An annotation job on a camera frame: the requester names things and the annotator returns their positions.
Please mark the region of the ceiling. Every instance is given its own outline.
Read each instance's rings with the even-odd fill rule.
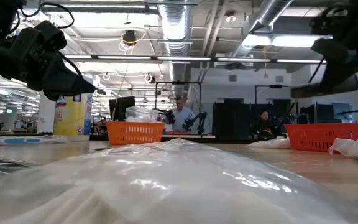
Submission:
[[[29,1],[31,6],[36,1]],[[73,1],[59,1],[61,4]],[[227,22],[223,20],[219,32],[218,39],[215,42],[212,54],[227,54],[237,48],[242,42],[243,34],[242,27],[246,16],[257,13],[261,0],[252,1],[238,1],[230,0],[226,11],[233,10],[235,12],[236,20],[234,22]],[[293,4],[282,14],[282,16],[292,17],[313,17],[321,12],[321,8],[328,2],[332,1],[314,1],[314,0],[295,0]],[[190,41],[191,50],[190,55],[201,54],[204,37],[207,31],[207,23],[214,19],[215,23],[218,16],[212,18],[211,8],[214,4],[213,0],[198,1],[197,6],[191,8],[190,18]],[[25,12],[34,11],[33,9],[26,9]],[[74,12],[74,25],[69,29],[63,29],[68,45],[62,50],[64,54],[99,54],[99,55],[165,55],[164,44],[159,43],[163,40],[161,20],[155,14],[112,14],[112,13],[95,13],[95,12]],[[22,21],[16,33],[26,27],[33,27],[39,24],[44,19],[50,19],[57,25],[66,25],[71,21],[70,16],[65,12],[41,12],[38,16]],[[120,47],[121,35],[125,30],[134,30],[138,41],[133,48],[127,46],[127,50]],[[289,58],[289,59],[319,59],[320,56],[306,47],[275,47],[267,46],[261,49],[253,49],[251,53],[255,58]],[[119,94],[135,95],[139,98],[151,98],[154,95],[155,85],[145,81],[145,76],[151,74],[155,76],[156,80],[170,81],[169,64],[161,63],[105,63],[105,62],[77,62],[76,65],[82,73],[89,76],[99,76],[100,86],[108,88],[125,88],[131,87],[138,89],[136,91],[121,90]],[[225,70],[218,70],[211,66],[211,70],[207,73],[204,79],[204,85],[258,85],[273,82],[274,78],[263,79],[260,78],[265,73],[275,73],[285,75],[285,80],[288,80],[291,72],[297,70],[299,65],[285,65],[285,64],[253,64],[252,67],[246,70],[247,76],[241,76],[244,71],[236,71],[239,74],[237,82],[229,82],[227,76],[230,75]],[[192,79],[198,76],[197,68],[192,68]],[[7,91],[10,95],[18,98],[32,99],[33,97],[38,103],[39,95],[29,89],[23,88],[25,83],[12,82],[0,77],[0,86],[15,85],[17,88],[1,88]],[[98,97],[95,102],[105,104],[104,96],[116,96],[118,91],[106,91],[107,95],[94,94]],[[162,97],[168,98],[169,92],[163,91]],[[0,97],[7,98],[8,95],[1,94]],[[163,107],[171,107],[172,104],[166,103]]]

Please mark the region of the orange basket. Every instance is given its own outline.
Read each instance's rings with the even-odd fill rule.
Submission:
[[[358,123],[286,124],[291,147],[298,150],[328,152],[335,138],[358,139]]]
[[[160,142],[164,129],[163,123],[108,121],[106,124],[112,145]]]

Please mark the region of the wooden table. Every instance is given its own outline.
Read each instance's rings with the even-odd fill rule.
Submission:
[[[210,144],[259,161],[271,163],[327,186],[344,197],[358,201],[358,160],[340,154],[287,149],[249,149],[242,144]],[[79,156],[97,148],[109,147],[107,141],[71,142],[67,144],[0,146],[0,156],[36,164],[46,164]]]

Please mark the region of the red basket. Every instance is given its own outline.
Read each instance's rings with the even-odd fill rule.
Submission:
[[[163,123],[108,121],[107,131],[112,145],[160,142]]]
[[[326,152],[335,138],[358,139],[354,124],[286,124],[291,147],[298,150]]]

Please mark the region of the desk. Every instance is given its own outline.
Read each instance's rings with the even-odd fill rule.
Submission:
[[[243,144],[209,144],[224,151],[238,153],[271,163],[335,190],[343,197],[358,201],[358,160],[340,154],[287,149],[248,149]],[[66,144],[0,146],[0,156],[8,159],[46,164],[71,156],[109,147],[107,141],[71,142]]]

